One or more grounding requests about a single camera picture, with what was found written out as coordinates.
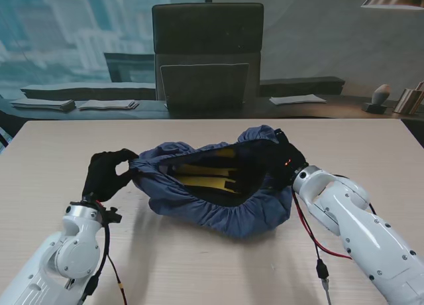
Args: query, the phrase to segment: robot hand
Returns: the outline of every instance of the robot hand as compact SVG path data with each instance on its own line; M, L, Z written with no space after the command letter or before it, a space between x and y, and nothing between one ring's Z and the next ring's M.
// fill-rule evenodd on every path
M119 223L117 209L106 210L96 201L110 199L126 186L134 172L117 176L121 162L137 158L123 149L91 158L83 200L71 202L63 217L64 230L38 248L0 297L0 305L80 305L97 287L109 253L109 223ZM100 248L95 235L105 228L105 250L99 269Z
M94 154L88 167L87 179L82 191L83 199L88 202L93 200L104 202L112 198L137 173L135 170L127 170L118 176L115 171L116 166L136 158L138 158L138 155L128 149Z
M308 166L295 177L293 190L321 224L341 237L388 304L424 304L423 262L388 222L365 211L370 201L362 187Z

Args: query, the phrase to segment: chair backrest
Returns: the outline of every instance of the chair backrest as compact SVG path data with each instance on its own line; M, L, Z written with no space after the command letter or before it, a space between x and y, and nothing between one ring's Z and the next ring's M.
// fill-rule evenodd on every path
M248 63L163 65L169 111L220 111L243 105Z
M259 91L264 8L260 3L190 3L152 8L156 96L163 65L248 63L244 100Z

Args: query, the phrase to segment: city skyline mural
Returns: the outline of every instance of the city skyline mural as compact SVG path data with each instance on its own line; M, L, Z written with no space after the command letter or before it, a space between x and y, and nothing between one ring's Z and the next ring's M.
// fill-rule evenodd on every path
M204 0L0 0L0 95L110 82L104 53L152 54L151 8Z

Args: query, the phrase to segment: paper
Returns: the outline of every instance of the paper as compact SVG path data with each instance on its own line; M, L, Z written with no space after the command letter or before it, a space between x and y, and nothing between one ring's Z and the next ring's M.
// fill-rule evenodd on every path
M326 103L325 99L319 98L313 94L288 97L271 97L270 101L275 105L299 104L299 103Z
M97 101L93 99L78 108L83 111L84 109L134 109L137 106L138 103L133 99L124 101Z
M72 99L66 101L48 101L46 99L22 98L11 101L13 107L18 108L38 108L54 109L56 111L70 111L75 108L75 102Z
M24 91L25 90L58 91L58 90L76 90L76 89L86 90L87 88L93 88L93 89L150 88L150 89L154 89L156 88L156 84L155 83L134 83L134 82L117 82L117 83L72 82L72 83L49 84L49 85L33 84L33 85L25 86L24 88L21 88L21 89Z

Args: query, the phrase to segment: wooden table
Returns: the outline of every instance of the wooden table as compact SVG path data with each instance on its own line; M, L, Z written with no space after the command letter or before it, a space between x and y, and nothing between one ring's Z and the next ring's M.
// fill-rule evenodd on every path
M0 291L45 237L62 228L68 202L80 199L93 153L123 147L142 152L164 141L194 147L233 142L246 128L261 124L282 128L311 164L363 185L379 215L424 253L424 150L401 121L33 121L0 155ZM130 305L327 303L316 277L313 244L295 209L277 230L235 241L156 215L133 184L107 205L123 214L121 224L111 225L111 256ZM343 253L338 237L308 219L324 246ZM103 234L98 237L101 243ZM333 304L385 304L353 262L322 258ZM109 264L87 304L122 304Z

